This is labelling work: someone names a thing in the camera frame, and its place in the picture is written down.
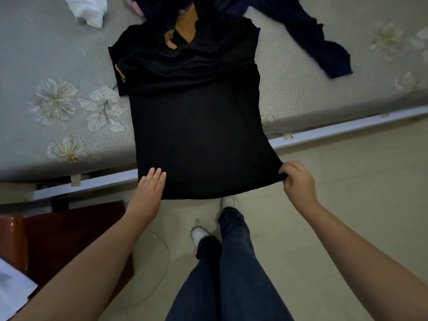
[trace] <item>person's right arm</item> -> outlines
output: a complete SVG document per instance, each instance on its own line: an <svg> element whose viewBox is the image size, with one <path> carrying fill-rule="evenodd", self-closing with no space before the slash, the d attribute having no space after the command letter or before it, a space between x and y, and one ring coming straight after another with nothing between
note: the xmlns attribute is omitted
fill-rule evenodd
<svg viewBox="0 0 428 321"><path fill-rule="evenodd" d="M279 172L288 174L288 198L376 321L428 320L428 286L325 209L313 177L300 162L285 162Z"/></svg>

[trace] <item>person's left arm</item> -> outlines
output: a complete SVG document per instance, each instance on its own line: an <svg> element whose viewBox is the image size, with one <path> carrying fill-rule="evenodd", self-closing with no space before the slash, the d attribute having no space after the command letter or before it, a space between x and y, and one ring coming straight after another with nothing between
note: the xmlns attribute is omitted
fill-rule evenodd
<svg viewBox="0 0 428 321"><path fill-rule="evenodd" d="M151 168L125 215L67 264L13 321L98 320L132 248L158 213L166 176Z"/></svg>

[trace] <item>shoe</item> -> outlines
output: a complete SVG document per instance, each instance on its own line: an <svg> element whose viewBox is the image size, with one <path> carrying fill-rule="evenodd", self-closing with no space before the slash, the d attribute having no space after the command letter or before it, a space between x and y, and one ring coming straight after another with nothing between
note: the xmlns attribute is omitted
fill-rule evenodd
<svg viewBox="0 0 428 321"><path fill-rule="evenodd" d="M208 231L205 230L203 227L196 226L192 229L190 235L192 236L193 243L196 247L198 247L199 242L201 242L203 238L209 237L211 234L209 234Z"/></svg>
<svg viewBox="0 0 428 321"><path fill-rule="evenodd" d="M235 196L223 197L221 199L221 209L225 209L226 207L233 207L239 210L238 200Z"/></svg>

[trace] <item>forearm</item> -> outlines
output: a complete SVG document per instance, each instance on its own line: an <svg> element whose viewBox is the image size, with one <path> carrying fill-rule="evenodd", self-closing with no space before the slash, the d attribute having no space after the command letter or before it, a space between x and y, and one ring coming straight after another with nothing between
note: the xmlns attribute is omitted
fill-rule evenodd
<svg viewBox="0 0 428 321"><path fill-rule="evenodd" d="M14 321L92 321L105 308L144 221L123 218L65 266Z"/></svg>
<svg viewBox="0 0 428 321"><path fill-rule="evenodd" d="M300 213L375 320L428 320L428 287L415 275L321 205Z"/></svg>

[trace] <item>hand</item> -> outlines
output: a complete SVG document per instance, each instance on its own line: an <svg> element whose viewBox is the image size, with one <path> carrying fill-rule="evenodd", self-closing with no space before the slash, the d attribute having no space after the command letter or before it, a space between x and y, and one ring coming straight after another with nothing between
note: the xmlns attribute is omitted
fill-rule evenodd
<svg viewBox="0 0 428 321"><path fill-rule="evenodd" d="M154 168L151 168L147 176L143 176L138 183L126 215L133 215L149 225L158 214L166 178L167 173L162 172L161 168L158 168L156 172Z"/></svg>
<svg viewBox="0 0 428 321"><path fill-rule="evenodd" d="M284 180L284 191L299 213L309 207L319 205L314 177L300 162L285 162L278 171L280 174L283 172L288 174Z"/></svg>

